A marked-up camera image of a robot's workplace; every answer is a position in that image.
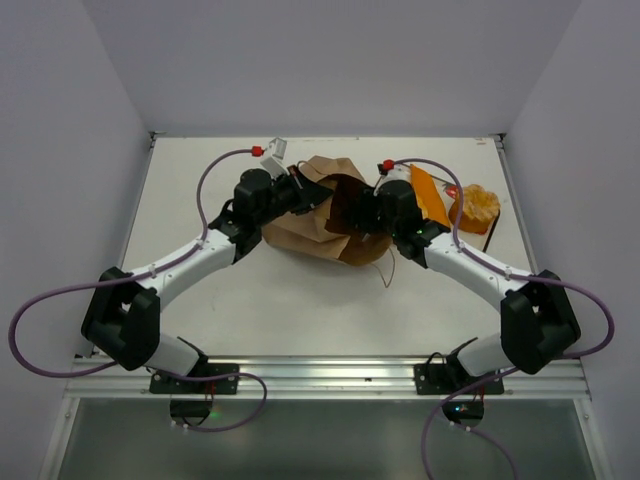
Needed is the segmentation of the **long orange fake baguette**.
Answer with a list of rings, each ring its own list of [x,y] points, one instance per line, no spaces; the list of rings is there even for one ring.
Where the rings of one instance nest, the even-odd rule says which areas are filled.
[[[411,165],[410,183],[422,217],[449,228],[450,222],[447,210],[432,176],[425,170]]]

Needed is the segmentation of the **brown paper bag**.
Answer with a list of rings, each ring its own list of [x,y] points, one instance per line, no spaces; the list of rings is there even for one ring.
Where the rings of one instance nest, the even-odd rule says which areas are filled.
[[[308,213],[287,214],[264,226],[266,243],[353,267],[374,267],[389,252],[392,240],[386,234],[363,233],[348,223],[349,207],[368,186],[352,160],[314,156],[297,167],[304,177],[331,189],[332,195]]]

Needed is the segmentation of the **tall orange fake muffin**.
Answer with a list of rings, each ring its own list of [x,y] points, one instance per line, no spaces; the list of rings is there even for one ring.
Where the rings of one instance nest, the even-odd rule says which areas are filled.
[[[459,210],[462,210],[458,228],[467,233],[486,234],[501,212],[498,196],[478,184],[465,186],[463,198],[460,198],[457,188],[452,188],[451,194],[450,223],[455,223]]]

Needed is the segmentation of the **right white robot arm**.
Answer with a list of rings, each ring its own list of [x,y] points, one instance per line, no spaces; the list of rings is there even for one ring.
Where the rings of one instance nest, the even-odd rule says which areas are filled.
[[[478,250],[465,254],[450,228],[424,218],[408,181],[365,188],[346,217],[363,233],[389,235],[404,258],[453,279],[499,313],[495,334],[463,343],[438,364],[425,364],[425,377],[441,389],[468,392],[504,368],[536,374],[580,338],[573,308],[554,273],[543,271],[537,283],[528,272],[510,273]]]

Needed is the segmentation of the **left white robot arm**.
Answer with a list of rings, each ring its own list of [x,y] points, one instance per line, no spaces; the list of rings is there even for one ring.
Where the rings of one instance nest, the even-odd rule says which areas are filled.
[[[210,274],[247,256],[260,243],[263,226],[288,213],[306,214],[332,194],[295,166],[277,178],[262,169],[244,172],[232,198],[205,222],[199,237],[144,268],[112,267],[101,275],[82,335],[128,371],[155,370],[166,393],[213,394],[220,374],[195,345],[162,333],[162,311]]]

